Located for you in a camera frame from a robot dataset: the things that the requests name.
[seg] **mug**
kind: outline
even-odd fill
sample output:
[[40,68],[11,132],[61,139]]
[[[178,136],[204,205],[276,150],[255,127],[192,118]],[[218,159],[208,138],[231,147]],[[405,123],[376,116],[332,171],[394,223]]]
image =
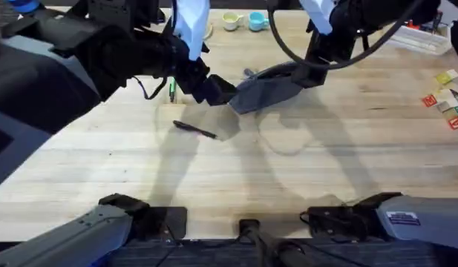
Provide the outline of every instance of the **mug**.
[[237,30],[238,26],[243,23],[243,16],[239,16],[233,12],[225,12],[222,16],[223,28],[228,31]]
[[268,26],[268,19],[260,12],[252,12],[249,15],[249,29],[252,31],[260,31]]

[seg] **wood grain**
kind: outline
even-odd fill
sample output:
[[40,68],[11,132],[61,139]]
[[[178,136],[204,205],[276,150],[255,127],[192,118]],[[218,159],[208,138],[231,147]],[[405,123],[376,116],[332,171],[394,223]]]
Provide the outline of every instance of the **wood grain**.
[[[268,30],[224,31],[223,12],[211,13],[212,51],[203,55],[213,73],[237,84],[245,67],[288,61]],[[302,55],[306,14],[283,11],[276,19],[287,44]],[[458,197],[458,131],[420,101],[437,86],[433,77],[450,68],[458,71],[453,52],[434,57],[383,47],[330,72],[324,86],[244,116],[189,97],[184,105],[167,104],[167,91],[149,102],[129,80],[0,187],[0,241],[27,240],[115,192],[151,205],[186,206],[188,238],[233,237],[247,217],[261,219],[273,234],[305,237],[298,214],[309,206],[381,191]],[[159,83],[142,79],[149,90]],[[173,119],[223,141],[175,129]]]

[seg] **white mug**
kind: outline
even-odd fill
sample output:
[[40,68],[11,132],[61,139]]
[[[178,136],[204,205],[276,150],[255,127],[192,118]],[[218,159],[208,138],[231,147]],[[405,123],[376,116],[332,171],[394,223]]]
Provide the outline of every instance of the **white mug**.
[[225,12],[222,16],[223,28],[228,31],[237,30],[243,23],[243,16],[239,16],[233,12]]

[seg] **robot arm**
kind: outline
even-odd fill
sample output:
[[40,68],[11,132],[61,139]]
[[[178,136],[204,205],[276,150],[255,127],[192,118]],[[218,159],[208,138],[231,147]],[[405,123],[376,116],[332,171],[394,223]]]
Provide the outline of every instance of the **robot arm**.
[[235,87],[209,75],[199,57],[201,50],[209,52],[199,36],[209,2],[201,2],[205,9],[193,14],[191,5],[180,5],[179,38],[171,23],[162,33],[147,29],[157,21],[157,1],[81,0],[67,13],[34,0],[11,1],[24,17],[6,25],[0,41],[0,184],[132,76],[162,77],[156,93],[173,76],[197,102],[227,103]]
[[162,219],[147,203],[113,194],[81,217],[0,252],[0,266],[92,266],[132,239],[157,233]]

